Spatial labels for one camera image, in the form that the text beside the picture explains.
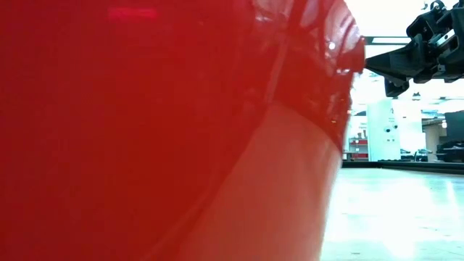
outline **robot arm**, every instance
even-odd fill
[[[387,97],[405,92],[410,79],[452,83],[464,76],[464,0],[450,10],[442,1],[434,1],[406,34],[411,39],[406,46],[366,59],[366,69],[385,77]]]

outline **red object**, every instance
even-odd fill
[[[342,0],[1,5],[0,260],[318,258]]]

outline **shiny floor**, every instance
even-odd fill
[[[341,170],[321,260],[464,260],[464,175]]]

